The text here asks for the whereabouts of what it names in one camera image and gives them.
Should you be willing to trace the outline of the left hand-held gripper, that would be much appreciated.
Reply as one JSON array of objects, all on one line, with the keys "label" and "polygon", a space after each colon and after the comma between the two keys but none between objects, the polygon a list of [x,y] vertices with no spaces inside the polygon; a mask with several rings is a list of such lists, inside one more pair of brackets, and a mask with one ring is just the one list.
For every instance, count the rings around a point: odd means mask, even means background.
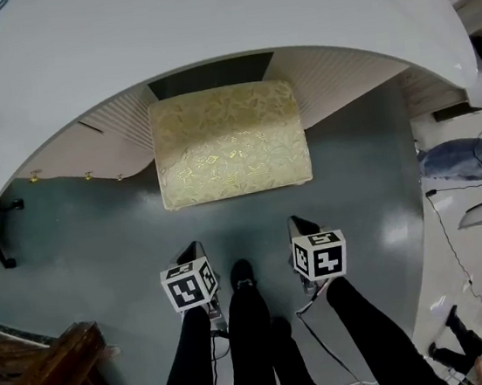
[{"label": "left hand-held gripper", "polygon": [[217,297],[217,274],[200,241],[193,241],[179,251],[160,275],[162,288],[177,313],[200,306],[208,312],[212,322],[224,320]]}]

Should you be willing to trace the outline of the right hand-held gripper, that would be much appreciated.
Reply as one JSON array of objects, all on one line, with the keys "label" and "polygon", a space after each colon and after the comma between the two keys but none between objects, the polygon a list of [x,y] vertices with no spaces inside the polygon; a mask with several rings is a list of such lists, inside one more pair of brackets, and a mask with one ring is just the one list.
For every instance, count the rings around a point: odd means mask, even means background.
[{"label": "right hand-held gripper", "polygon": [[293,270],[306,296],[314,297],[329,279],[346,274],[346,239],[341,230],[302,217],[287,220]]}]

